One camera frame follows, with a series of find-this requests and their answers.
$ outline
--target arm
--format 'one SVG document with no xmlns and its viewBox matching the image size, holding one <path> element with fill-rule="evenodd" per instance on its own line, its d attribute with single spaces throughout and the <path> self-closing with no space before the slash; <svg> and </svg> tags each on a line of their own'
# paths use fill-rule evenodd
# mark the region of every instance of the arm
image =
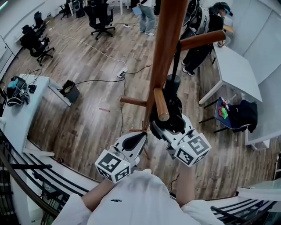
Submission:
<svg viewBox="0 0 281 225">
<path fill-rule="evenodd" d="M 138 7 L 140 7 L 143 3 L 145 3 L 147 0 L 142 0 L 141 2 L 139 2 L 138 4 L 137 4 L 137 6 Z"/>
<path fill-rule="evenodd" d="M 92 212 L 100 204 L 104 196 L 106 196 L 114 187 L 114 183 L 108 179 L 104 179 L 98 186 L 94 187 L 82 197 L 85 206 Z"/>
<path fill-rule="evenodd" d="M 194 169 L 180 163 L 176 201 L 180 207 L 195 199 Z"/>
</svg>

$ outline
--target person standing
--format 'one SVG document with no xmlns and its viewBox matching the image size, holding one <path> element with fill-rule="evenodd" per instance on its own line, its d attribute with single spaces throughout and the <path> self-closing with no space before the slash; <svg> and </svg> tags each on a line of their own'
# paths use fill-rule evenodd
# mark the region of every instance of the person standing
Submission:
<svg viewBox="0 0 281 225">
<path fill-rule="evenodd" d="M 153 29 L 156 22 L 156 17 L 152 9 L 152 0 L 142 0 L 137 4 L 141 10 L 140 15 L 140 32 L 149 36 L 154 36 Z"/>
</svg>

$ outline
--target white cable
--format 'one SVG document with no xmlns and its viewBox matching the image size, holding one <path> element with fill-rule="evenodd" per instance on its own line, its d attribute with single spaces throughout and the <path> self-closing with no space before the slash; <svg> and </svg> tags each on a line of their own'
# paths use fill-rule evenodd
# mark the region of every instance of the white cable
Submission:
<svg viewBox="0 0 281 225">
<path fill-rule="evenodd" d="M 55 30 L 53 30 L 53 31 L 56 32 L 56 33 L 58 33 L 59 35 L 64 36 L 64 37 L 68 37 L 68 38 L 71 38 L 71 39 L 73 39 L 73 40 L 79 41 L 79 42 L 81 42 L 81 43 L 83 43 L 83 44 L 86 44 L 86 45 L 90 46 L 91 48 L 97 50 L 99 53 L 102 53 L 102 54 L 105 55 L 106 57 L 111 58 L 111 59 L 113 59 L 113 60 L 115 60 L 115 61 L 124 63 L 124 65 L 126 66 L 126 68 L 128 68 L 128 67 L 127 67 L 127 64 L 126 64 L 124 61 L 122 61 L 122 60 L 118 60 L 118 59 L 112 58 L 112 57 L 106 55 L 105 53 L 101 52 L 100 50 L 96 49 L 95 47 L 93 47 L 93 46 L 91 46 L 91 45 L 89 45 L 89 44 L 87 44 L 87 43 L 85 43 L 85 42 L 83 42 L 83 41 L 80 41 L 80 40 L 78 40 L 78 39 L 76 39 L 76 38 L 63 35 L 63 34 L 59 33 L 58 31 L 55 31 Z"/>
</svg>

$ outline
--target colorful objects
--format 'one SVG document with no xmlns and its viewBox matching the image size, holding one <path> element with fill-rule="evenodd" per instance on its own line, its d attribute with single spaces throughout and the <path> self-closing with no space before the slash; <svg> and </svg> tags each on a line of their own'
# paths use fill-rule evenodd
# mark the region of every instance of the colorful objects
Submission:
<svg viewBox="0 0 281 225">
<path fill-rule="evenodd" d="M 226 119 L 228 117 L 228 113 L 224 107 L 219 107 L 218 108 L 219 116 L 222 118 Z"/>
</svg>

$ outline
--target green object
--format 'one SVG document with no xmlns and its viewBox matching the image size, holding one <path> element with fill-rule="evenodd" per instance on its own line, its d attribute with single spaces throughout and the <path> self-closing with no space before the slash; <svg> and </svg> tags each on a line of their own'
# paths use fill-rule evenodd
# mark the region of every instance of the green object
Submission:
<svg viewBox="0 0 281 225">
<path fill-rule="evenodd" d="M 226 109 L 222 108 L 221 112 L 223 113 L 223 118 L 226 119 L 228 117 L 228 113 L 227 113 Z"/>
</svg>

